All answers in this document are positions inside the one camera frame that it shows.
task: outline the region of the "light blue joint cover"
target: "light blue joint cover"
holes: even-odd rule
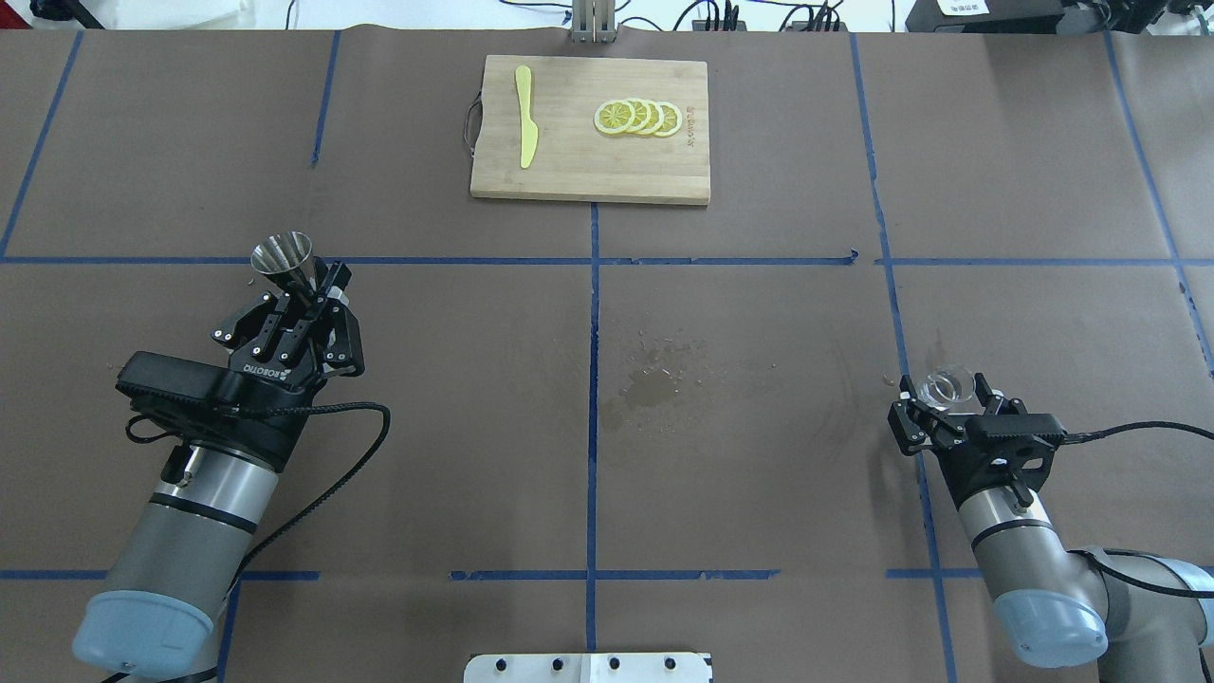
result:
[[[72,642],[80,661],[142,678],[189,673],[215,625],[200,609],[144,591],[108,591],[89,601]]]
[[[1108,649],[1105,622],[1087,604],[1037,588],[1008,591],[994,599],[1016,656],[1040,668],[1079,666]]]
[[[1151,559],[1170,569],[1189,586],[1190,591],[1214,591],[1214,576],[1196,564],[1170,558],[1152,557]],[[1206,639],[1202,641],[1202,647],[1208,648],[1214,644],[1214,599],[1202,598],[1197,602],[1202,605],[1202,614],[1206,615]]]

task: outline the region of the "clear glass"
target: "clear glass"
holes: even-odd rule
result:
[[[919,399],[936,410],[949,411],[972,398],[974,374],[961,365],[940,366],[919,385]]]

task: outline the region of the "gray tabletop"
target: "gray tabletop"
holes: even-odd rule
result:
[[[487,53],[704,59],[707,207],[469,195]],[[693,649],[717,681],[1095,681],[1008,648],[902,372],[1089,431],[1210,426],[1214,42],[1139,36],[0,32],[0,679],[70,639],[166,454],[137,351],[208,332],[282,229],[350,256],[380,455],[267,551],[227,681],[456,682],[473,653]],[[285,520],[376,419],[318,417]],[[1070,546],[1214,564],[1210,449],[1060,453]]]

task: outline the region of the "red object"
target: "red object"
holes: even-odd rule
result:
[[[17,10],[8,6],[7,2],[0,0],[0,28],[29,28],[25,19],[21,18]]]

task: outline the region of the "white mounting plate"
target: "white mounting plate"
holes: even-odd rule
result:
[[[477,655],[464,668],[464,683],[711,682],[713,656],[703,653]]]

